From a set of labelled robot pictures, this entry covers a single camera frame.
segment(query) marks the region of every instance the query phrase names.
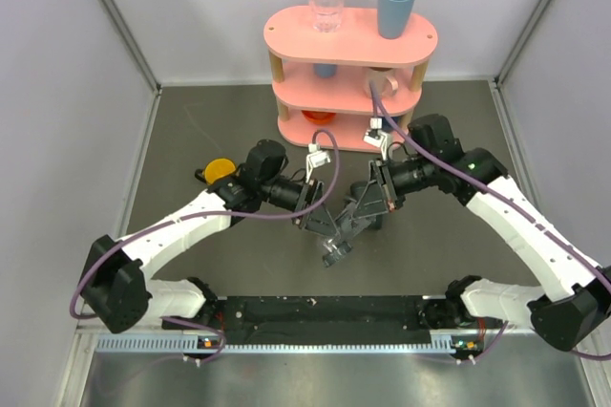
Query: orange bowl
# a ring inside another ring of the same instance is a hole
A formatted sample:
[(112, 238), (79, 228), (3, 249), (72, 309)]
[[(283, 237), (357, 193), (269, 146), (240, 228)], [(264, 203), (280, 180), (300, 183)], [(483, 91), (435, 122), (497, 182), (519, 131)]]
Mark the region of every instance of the orange bowl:
[(326, 125), (335, 118), (336, 113), (324, 113), (321, 111), (302, 111), (304, 117), (316, 125)]

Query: pink shelf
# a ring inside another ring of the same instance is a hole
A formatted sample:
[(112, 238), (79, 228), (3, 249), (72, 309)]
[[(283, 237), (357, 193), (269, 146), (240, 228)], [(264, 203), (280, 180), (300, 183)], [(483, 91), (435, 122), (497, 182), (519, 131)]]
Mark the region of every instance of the pink shelf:
[(429, 59), (437, 46), (437, 31), (413, 13), (397, 39), (378, 34), (376, 9), (345, 8), (337, 32), (317, 32), (308, 6), (279, 11), (265, 24), (269, 50), (288, 60), (353, 66), (409, 68)]
[[(335, 138), (342, 150), (357, 151), (357, 152), (380, 152), (379, 149), (367, 144), (363, 141), (363, 135), (369, 127), (369, 118), (365, 116), (355, 116), (351, 114), (338, 114), (335, 119), (327, 125), (314, 125), (304, 118), (300, 111), (291, 109), (289, 111), (288, 120), (280, 120), (278, 118), (278, 128), (281, 135), (288, 142), (297, 146), (307, 146), (312, 135), (319, 128), (326, 128)], [(394, 140), (401, 141), (401, 137), (393, 132)], [(317, 141), (326, 148), (331, 147), (331, 141), (321, 135)]]
[[(314, 74), (310, 63), (287, 61), (284, 82), (273, 82), (278, 100), (296, 109), (329, 111), (331, 113), (370, 114), (371, 98), (365, 95), (365, 68), (340, 66), (334, 77), (321, 78)], [(410, 92), (411, 70), (396, 70), (399, 91), (383, 98), (391, 116), (400, 116), (414, 108), (422, 90)]]

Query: top shelf board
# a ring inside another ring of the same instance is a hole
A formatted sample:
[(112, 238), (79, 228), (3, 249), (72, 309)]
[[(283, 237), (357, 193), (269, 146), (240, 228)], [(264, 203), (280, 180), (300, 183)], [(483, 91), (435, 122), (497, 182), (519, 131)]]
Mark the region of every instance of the top shelf board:
[(417, 13), (397, 39), (378, 34), (376, 9), (344, 8), (336, 32), (318, 32), (312, 23), (309, 6), (276, 12), (263, 31), (267, 47), (280, 58), (306, 63), (410, 68), (427, 61), (437, 46), (434, 26)]

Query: clear glass cup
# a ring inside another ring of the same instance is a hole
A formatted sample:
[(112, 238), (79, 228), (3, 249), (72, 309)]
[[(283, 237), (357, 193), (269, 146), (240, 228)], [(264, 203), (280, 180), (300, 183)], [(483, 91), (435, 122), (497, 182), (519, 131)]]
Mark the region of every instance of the clear glass cup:
[(314, 29), (319, 32), (334, 32), (342, 23), (345, 0), (309, 0), (314, 15)]

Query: white mug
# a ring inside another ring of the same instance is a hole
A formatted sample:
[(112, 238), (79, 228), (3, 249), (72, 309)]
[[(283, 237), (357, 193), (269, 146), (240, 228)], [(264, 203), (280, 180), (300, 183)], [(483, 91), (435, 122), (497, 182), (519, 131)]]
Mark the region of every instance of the white mug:
[(364, 89), (369, 97), (371, 97), (370, 82), (373, 82), (381, 98), (385, 96), (394, 96), (397, 90), (399, 90), (399, 82), (394, 76), (393, 68), (367, 68)]

